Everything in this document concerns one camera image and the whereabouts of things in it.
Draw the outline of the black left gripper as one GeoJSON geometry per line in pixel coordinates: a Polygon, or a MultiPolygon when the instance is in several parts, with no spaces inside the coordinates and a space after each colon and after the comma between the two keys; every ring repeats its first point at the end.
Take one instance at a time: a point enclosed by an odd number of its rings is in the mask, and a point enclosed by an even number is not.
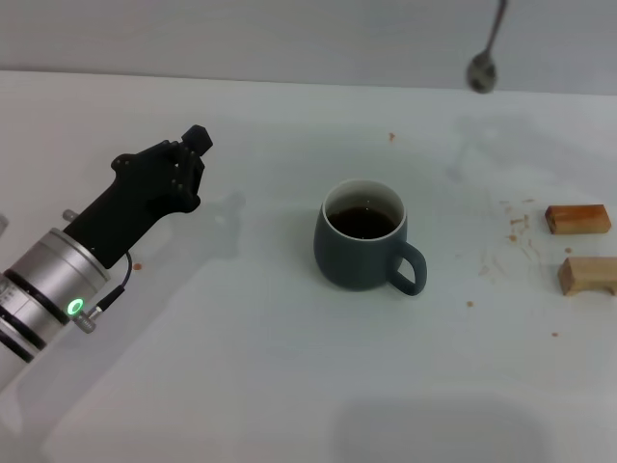
{"type": "Polygon", "coordinates": [[[190,151],[182,156],[179,143],[169,141],[118,156],[112,162],[112,184],[64,233],[109,269],[160,218],[177,211],[193,212],[201,204],[204,164],[199,155],[208,152],[213,142],[197,124],[181,140],[190,151]]]}

